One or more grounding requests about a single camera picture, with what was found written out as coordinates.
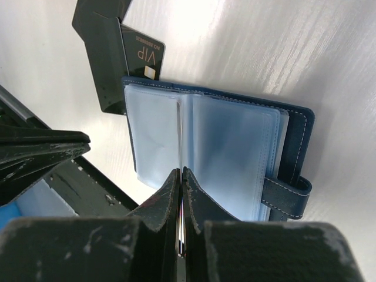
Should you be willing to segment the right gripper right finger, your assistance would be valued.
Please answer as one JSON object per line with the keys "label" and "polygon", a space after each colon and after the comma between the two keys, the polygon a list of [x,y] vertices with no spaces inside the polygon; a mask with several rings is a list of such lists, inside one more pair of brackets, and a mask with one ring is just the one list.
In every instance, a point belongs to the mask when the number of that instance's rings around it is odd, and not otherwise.
{"label": "right gripper right finger", "polygon": [[187,281],[244,280],[244,223],[182,173]]}

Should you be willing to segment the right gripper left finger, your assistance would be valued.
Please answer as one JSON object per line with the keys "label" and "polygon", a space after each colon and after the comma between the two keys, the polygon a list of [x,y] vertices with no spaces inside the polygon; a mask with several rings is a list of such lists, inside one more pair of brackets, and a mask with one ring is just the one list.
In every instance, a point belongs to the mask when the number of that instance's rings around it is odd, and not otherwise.
{"label": "right gripper left finger", "polygon": [[130,215],[140,219],[130,281],[176,281],[180,170]]}

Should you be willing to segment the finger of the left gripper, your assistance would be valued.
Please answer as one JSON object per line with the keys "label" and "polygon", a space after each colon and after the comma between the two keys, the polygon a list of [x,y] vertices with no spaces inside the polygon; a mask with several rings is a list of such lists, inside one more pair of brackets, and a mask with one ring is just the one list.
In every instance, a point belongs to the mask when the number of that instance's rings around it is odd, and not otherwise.
{"label": "finger of the left gripper", "polygon": [[1,182],[29,176],[90,151],[85,143],[1,146]]}
{"label": "finger of the left gripper", "polygon": [[83,132],[52,129],[33,129],[1,125],[2,145],[37,145],[42,143],[84,143],[90,138]]}

